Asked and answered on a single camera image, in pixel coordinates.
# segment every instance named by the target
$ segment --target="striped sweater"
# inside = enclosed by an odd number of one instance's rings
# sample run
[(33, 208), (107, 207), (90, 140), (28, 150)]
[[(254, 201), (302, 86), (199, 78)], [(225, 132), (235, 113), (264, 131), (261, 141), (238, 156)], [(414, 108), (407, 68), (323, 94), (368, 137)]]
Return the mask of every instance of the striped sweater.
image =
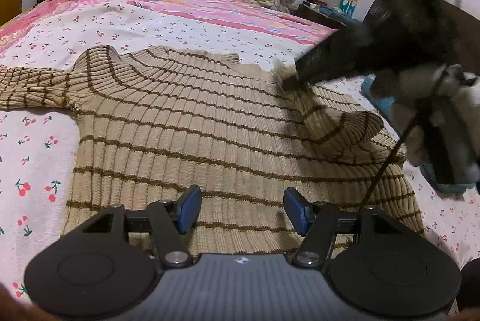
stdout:
[[(1, 71), (0, 108), (35, 106), (70, 108), (80, 129), (64, 233), (112, 203), (144, 209), (198, 184), (194, 255), (294, 250), (301, 239), (284, 189), (354, 209), (395, 143), (350, 96), (322, 87), (285, 94), (273, 73), (236, 54), (100, 46), (68, 71)], [(370, 202), (422, 230), (397, 163)], [(339, 236), (337, 248), (348, 241)]]

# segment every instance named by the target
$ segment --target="ribbed knit fabric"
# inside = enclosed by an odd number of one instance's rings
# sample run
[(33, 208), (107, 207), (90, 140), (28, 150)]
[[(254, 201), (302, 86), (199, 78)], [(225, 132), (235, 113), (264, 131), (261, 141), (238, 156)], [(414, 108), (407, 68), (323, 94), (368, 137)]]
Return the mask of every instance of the ribbed knit fabric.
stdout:
[[(287, 95), (272, 73), (236, 54), (156, 47), (118, 55), (101, 46), (69, 71), (0, 72), (0, 108), (34, 106), (68, 107), (80, 129), (64, 232), (112, 203), (144, 209), (198, 184), (193, 254), (292, 251), (300, 238), (282, 208), (284, 189), (354, 209), (395, 143), (349, 96), (326, 88)], [(423, 228), (395, 163), (371, 204)], [(337, 248), (345, 246), (339, 236)]]

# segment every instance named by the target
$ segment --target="sweater sleeve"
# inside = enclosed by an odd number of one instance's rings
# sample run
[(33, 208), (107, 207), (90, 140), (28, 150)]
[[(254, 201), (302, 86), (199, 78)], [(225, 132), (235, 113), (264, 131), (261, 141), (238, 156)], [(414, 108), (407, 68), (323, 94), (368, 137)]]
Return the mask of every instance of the sweater sleeve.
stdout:
[(69, 89), (69, 72), (57, 69), (10, 68), (0, 72), (0, 109), (71, 107), (86, 92)]

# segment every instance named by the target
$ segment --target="cherry print sheet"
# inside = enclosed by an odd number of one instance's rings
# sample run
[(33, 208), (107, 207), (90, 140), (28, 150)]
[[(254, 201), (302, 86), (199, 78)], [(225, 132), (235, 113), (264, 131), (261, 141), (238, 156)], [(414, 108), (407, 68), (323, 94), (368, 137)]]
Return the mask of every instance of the cherry print sheet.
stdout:
[[(48, 0), (0, 30), (0, 68), (68, 69), (99, 44), (120, 53), (149, 46), (237, 52), (243, 63), (265, 70), (279, 58), (295, 58), (332, 30), (243, 1), (231, 0)], [(360, 79), (329, 85), (359, 94)], [(23, 272), (28, 262), (62, 231), (71, 170), (79, 141), (68, 111), (0, 111), (0, 282), (28, 300)], [(479, 256), (476, 225), (480, 198), (436, 195), (420, 172), (404, 171), (416, 191), (427, 236), (464, 265)]]

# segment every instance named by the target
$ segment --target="white bed sheet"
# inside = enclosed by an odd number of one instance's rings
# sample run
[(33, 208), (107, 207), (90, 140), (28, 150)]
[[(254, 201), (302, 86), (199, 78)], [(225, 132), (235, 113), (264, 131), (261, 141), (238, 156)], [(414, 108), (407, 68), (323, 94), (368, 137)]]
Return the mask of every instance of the white bed sheet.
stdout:
[[(0, 63), (65, 69), (81, 52), (99, 44), (112, 45), (120, 53), (164, 44), (237, 52), (243, 63), (254, 62), (269, 70), (275, 57), (293, 63), (308, 48), (270, 34), (163, 15), (125, 3), (104, 7), (84, 7), (81, 13), (40, 21), (0, 55)], [(359, 94), (361, 81), (340, 80), (329, 86), (372, 109)], [(68, 112), (0, 111), (0, 282), (22, 300), (28, 301), (22, 286), (26, 265), (62, 230), (78, 140), (78, 128)], [(429, 240), (452, 253), (460, 266), (480, 256), (477, 192), (469, 190), (462, 199), (441, 198), (416, 168), (406, 164), (404, 172), (417, 194)]]

